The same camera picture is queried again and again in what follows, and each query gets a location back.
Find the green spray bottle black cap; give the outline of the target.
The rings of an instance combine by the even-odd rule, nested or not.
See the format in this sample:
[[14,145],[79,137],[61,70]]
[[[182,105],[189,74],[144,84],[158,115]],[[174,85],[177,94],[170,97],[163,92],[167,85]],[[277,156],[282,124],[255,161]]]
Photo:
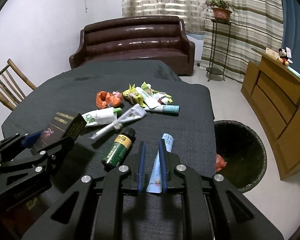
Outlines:
[[109,152],[102,159],[101,163],[106,169],[118,167],[126,153],[130,149],[135,139],[135,130],[130,127],[126,127],[115,138]]

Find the twisted silver white tube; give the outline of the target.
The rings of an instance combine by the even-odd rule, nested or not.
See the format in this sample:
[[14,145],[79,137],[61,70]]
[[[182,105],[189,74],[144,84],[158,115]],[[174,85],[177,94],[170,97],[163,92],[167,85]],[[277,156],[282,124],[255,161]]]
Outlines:
[[104,128],[100,129],[99,131],[95,132],[90,139],[92,140],[99,140],[100,138],[104,137],[107,133],[111,132],[112,130],[120,130],[124,124],[133,122],[139,119],[142,119],[146,116],[146,111],[143,107],[139,104],[130,107],[126,110],[119,118],[117,118],[112,123],[108,124]]

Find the light blue squeezed tube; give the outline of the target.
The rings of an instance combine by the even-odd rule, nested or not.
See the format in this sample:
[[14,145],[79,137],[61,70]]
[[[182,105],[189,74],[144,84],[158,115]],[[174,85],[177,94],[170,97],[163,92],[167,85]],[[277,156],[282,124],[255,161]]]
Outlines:
[[[164,133],[162,135],[162,139],[164,139],[165,141],[167,152],[171,152],[174,142],[173,137],[168,133]],[[156,158],[154,160],[154,165],[146,192],[154,194],[159,194],[162,192],[159,153],[157,153]]]

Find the dark cigarette box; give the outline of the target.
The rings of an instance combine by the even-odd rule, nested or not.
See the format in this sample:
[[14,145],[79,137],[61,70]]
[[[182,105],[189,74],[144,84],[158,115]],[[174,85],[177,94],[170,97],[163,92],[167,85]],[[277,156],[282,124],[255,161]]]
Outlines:
[[34,143],[31,153],[35,155],[43,148],[65,137],[70,137],[75,141],[86,124],[87,122],[80,113],[64,109],[59,110]]

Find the white green packet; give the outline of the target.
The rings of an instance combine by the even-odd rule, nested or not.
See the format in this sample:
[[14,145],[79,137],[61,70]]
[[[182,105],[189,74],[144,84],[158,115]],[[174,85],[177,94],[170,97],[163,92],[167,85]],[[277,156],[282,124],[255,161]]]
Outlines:
[[121,108],[109,107],[84,113],[82,116],[86,121],[86,127],[102,126],[112,123],[117,115],[122,113]]

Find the red plastic bag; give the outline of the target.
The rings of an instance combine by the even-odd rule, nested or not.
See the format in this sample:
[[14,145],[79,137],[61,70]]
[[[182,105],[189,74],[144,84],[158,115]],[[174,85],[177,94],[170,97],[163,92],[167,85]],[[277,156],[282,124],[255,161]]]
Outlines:
[[216,154],[216,172],[219,172],[223,168],[225,168],[227,165],[227,162],[222,158],[221,155]]

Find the black wicker trash bin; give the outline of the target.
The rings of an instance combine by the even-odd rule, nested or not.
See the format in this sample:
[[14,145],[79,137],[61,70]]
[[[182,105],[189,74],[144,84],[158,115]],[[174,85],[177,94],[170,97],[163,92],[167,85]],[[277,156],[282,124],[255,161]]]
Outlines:
[[267,169],[267,153],[257,133],[235,120],[215,121],[216,153],[226,162],[217,172],[240,192],[252,190]]

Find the teal white tube box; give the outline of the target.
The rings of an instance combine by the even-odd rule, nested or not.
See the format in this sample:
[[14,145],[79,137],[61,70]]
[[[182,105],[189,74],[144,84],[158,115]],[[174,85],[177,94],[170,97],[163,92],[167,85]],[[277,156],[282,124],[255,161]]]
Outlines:
[[148,112],[178,114],[180,107],[175,105],[160,105],[154,108],[149,108],[148,106],[145,106],[144,109]]

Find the white green toothpaste tube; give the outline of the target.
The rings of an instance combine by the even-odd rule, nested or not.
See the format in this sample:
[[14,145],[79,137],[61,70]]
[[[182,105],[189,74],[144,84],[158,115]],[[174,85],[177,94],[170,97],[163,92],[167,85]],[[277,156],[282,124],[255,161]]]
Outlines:
[[152,96],[147,94],[141,87],[136,87],[136,91],[142,96],[144,103],[148,108],[153,109],[159,107],[161,104],[155,100]]

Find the torn white green paper scraps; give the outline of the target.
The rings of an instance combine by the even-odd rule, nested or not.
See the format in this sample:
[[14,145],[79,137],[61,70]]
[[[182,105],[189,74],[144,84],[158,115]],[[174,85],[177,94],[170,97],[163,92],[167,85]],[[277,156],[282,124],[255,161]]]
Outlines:
[[149,95],[151,96],[152,98],[154,98],[157,102],[159,102],[160,104],[162,105],[169,105],[169,104],[172,104],[173,103],[173,100],[172,100],[172,96],[171,95],[168,95],[167,93],[165,92],[160,92],[160,91],[157,91],[157,90],[154,90],[151,86],[150,83],[146,83],[144,82],[142,85],[141,85],[141,88]]

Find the yellow crumpled wrapper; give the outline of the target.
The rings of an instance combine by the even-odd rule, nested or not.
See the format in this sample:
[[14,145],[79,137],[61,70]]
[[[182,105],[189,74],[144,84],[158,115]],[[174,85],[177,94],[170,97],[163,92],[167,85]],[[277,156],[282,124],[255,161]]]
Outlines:
[[133,105],[139,104],[141,107],[145,108],[146,104],[143,101],[142,95],[136,91],[135,84],[129,84],[129,88],[122,92],[123,97],[131,102]]

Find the bamboo chair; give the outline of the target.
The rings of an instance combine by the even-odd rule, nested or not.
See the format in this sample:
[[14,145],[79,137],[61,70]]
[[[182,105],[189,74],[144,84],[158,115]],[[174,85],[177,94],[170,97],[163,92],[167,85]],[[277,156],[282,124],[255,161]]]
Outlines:
[[13,70],[19,79],[32,90],[35,90],[37,87],[11,59],[8,59],[6,66],[0,71],[0,102],[10,111],[13,111],[26,98],[26,95],[9,72],[9,69]]

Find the orange crumpled wrapper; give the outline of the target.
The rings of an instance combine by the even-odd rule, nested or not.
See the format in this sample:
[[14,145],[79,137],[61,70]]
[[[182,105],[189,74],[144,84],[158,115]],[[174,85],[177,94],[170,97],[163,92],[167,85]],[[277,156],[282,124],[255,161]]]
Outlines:
[[105,109],[109,107],[119,107],[122,103],[123,95],[119,91],[112,93],[100,91],[96,95],[96,106],[98,109]]

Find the black metal plant stand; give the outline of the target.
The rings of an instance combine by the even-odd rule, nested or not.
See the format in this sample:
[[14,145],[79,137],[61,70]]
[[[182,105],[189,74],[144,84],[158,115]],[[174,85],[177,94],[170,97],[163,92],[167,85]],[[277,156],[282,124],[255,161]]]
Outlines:
[[[212,22],[212,40],[211,40],[211,51],[209,58],[209,66],[206,69],[208,82],[212,80],[213,76],[221,76],[222,80],[225,80],[225,68],[229,54],[230,46],[230,34],[231,34],[231,22],[226,20],[211,19]],[[228,32],[222,32],[218,30],[218,27],[225,25],[228,27]],[[218,38],[225,36],[227,38],[226,50],[217,50]],[[224,54],[224,61],[216,61],[216,53]]]

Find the dark brown leather sofa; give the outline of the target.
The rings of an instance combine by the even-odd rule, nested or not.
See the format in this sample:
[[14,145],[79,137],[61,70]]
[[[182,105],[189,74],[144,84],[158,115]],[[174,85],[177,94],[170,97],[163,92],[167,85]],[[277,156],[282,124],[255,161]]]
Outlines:
[[177,75],[193,74],[195,44],[177,16],[134,16],[86,25],[69,57],[72,69],[88,62],[159,60]]

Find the wooden sideboard cabinet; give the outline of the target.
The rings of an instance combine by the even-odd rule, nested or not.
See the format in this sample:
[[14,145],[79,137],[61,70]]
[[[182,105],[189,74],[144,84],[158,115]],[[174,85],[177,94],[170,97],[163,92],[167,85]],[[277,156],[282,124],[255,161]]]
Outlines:
[[241,92],[273,151],[281,180],[300,171],[300,74],[260,52],[249,62]]

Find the small cardboard box on cabinet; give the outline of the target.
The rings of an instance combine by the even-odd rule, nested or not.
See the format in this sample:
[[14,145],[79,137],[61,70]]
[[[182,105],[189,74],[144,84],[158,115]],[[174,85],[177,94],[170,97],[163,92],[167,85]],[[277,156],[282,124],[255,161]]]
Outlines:
[[274,51],[274,50],[272,50],[268,47],[265,50],[265,54],[268,55],[270,58],[272,58],[274,60],[277,60],[277,58],[280,57],[279,53],[277,51]]

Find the striped beige curtain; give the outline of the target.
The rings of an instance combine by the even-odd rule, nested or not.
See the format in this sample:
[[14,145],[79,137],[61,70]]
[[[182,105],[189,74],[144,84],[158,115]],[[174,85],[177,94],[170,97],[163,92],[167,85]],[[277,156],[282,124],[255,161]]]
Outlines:
[[[281,47],[283,8],[281,0],[224,0],[234,5],[230,16],[231,34],[225,75],[242,82],[249,62],[258,62],[255,49]],[[123,16],[168,15],[184,21],[188,34],[204,38],[200,64],[209,66],[213,11],[206,0],[122,0]],[[227,38],[218,38],[217,50],[226,50]]]

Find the potted plant in terracotta pot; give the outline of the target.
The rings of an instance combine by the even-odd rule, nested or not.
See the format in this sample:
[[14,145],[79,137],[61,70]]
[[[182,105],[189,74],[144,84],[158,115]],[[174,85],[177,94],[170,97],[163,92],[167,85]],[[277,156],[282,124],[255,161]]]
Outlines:
[[213,11],[215,20],[220,23],[229,23],[231,14],[237,12],[234,5],[224,0],[206,0],[206,6]]

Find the Mickey Mouse plush toy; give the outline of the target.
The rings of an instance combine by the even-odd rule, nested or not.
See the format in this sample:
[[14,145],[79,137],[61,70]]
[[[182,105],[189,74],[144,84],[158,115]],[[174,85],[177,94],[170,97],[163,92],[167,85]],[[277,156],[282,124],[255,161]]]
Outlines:
[[292,53],[291,49],[286,48],[279,48],[279,56],[276,58],[276,61],[283,64],[284,66],[289,66],[293,61],[291,60]]

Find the blue curtain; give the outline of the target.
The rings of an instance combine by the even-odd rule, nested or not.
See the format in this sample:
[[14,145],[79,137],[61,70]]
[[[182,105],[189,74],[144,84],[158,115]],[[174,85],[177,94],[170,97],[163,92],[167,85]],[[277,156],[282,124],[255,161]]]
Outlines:
[[300,74],[300,4],[297,0],[282,0],[283,38],[281,47],[288,47],[292,52],[290,65]]

